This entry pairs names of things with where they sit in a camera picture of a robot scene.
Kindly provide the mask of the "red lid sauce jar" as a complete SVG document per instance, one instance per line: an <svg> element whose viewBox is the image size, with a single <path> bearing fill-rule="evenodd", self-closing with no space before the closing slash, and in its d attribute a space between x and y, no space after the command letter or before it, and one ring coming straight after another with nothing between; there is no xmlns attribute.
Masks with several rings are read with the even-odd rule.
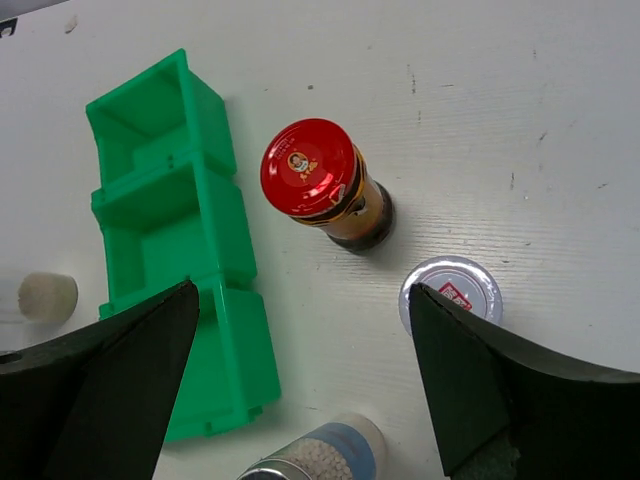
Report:
<svg viewBox="0 0 640 480"><path fill-rule="evenodd" d="M260 182L274 208L351 252L376 247L392 230L389 192L369 175L347 132L330 120L302 119L281 130L265 150Z"/></svg>

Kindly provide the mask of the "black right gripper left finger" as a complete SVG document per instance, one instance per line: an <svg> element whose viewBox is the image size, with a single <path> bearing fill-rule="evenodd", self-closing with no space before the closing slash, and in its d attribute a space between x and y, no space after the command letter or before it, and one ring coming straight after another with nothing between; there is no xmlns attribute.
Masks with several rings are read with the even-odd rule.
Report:
<svg viewBox="0 0 640 480"><path fill-rule="evenodd" d="M150 479L195 337L191 281L1 356L4 479Z"/></svg>

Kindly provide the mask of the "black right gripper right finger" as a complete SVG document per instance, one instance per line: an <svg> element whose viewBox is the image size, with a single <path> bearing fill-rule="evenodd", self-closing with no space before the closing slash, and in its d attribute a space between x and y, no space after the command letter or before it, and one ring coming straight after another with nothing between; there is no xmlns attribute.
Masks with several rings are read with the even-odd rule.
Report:
<svg viewBox="0 0 640 480"><path fill-rule="evenodd" d="M426 285L409 312L446 477L638 478L638 374L543 347Z"/></svg>

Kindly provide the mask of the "blue label shaker jar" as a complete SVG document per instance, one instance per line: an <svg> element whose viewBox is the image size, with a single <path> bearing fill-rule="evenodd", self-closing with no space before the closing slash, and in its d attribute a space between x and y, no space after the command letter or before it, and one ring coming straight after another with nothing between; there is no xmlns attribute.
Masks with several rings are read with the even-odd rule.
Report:
<svg viewBox="0 0 640 480"><path fill-rule="evenodd" d="M342 414L260 459L242 479L351 479L384 477L387 447L367 417Z"/></svg>

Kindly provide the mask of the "silver lid small jar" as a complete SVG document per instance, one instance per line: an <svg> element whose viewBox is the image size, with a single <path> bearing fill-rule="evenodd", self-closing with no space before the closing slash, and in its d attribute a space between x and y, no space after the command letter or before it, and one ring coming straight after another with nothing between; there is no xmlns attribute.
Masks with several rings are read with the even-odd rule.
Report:
<svg viewBox="0 0 640 480"><path fill-rule="evenodd" d="M401 322L409 335L412 327L409 293L414 284L436 290L464 310L495 325L503 319L503 298L494 277L482 265L461 256L439 256L419 263L404 280L398 297Z"/></svg>

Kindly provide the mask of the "white powder shaker jar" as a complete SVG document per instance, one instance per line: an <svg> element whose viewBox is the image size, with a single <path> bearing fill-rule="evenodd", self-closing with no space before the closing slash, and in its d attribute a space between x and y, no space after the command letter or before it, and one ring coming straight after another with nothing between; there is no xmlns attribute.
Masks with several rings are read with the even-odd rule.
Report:
<svg viewBox="0 0 640 480"><path fill-rule="evenodd" d="M2 323L64 323L73 315L77 301L78 287L71 276L1 271Z"/></svg>

